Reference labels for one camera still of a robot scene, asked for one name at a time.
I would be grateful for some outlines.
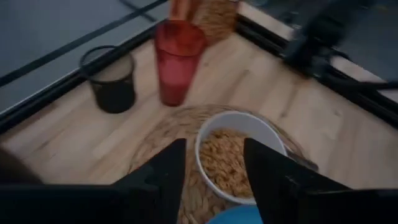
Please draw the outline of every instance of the blue object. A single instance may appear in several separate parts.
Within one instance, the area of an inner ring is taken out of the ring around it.
[[[241,205],[225,210],[207,224],[262,224],[257,206]]]

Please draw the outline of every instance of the woven placemat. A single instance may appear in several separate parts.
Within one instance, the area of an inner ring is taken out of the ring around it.
[[[231,110],[247,112],[268,122],[279,133],[286,149],[293,152],[290,155],[295,155],[296,158],[297,156],[303,157],[302,148],[284,130],[257,113],[224,105],[191,106],[174,111],[162,120],[137,147],[131,161],[129,173],[148,161],[175,139],[187,139],[185,183],[181,207],[178,213],[179,223],[205,223],[217,213],[220,213],[220,211],[236,205],[219,198],[205,184],[195,163],[194,150],[195,137],[203,122],[215,114]]]

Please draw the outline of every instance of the wooden table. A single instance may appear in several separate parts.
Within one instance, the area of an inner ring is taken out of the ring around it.
[[[289,27],[253,7],[243,4],[241,14],[289,38]],[[138,99],[129,111],[102,112],[84,83],[1,136],[2,145],[50,183],[120,179],[131,158],[139,159],[137,145],[175,110],[159,101],[152,42],[131,53]],[[377,79],[341,59],[336,66],[357,79]],[[205,52],[184,106],[208,103],[264,115],[301,144],[321,174],[349,187],[398,187],[396,129],[238,35]]]

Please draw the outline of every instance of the black mesh pencil holder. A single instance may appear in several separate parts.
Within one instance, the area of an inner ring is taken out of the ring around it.
[[[95,47],[80,59],[81,75],[93,89],[99,108],[108,113],[122,113],[136,100],[131,54],[107,45]]]

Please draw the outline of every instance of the red plastic cup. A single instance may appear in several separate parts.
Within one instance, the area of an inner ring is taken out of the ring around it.
[[[165,21],[155,32],[160,100],[167,106],[184,102],[201,55],[206,36],[187,21]]]

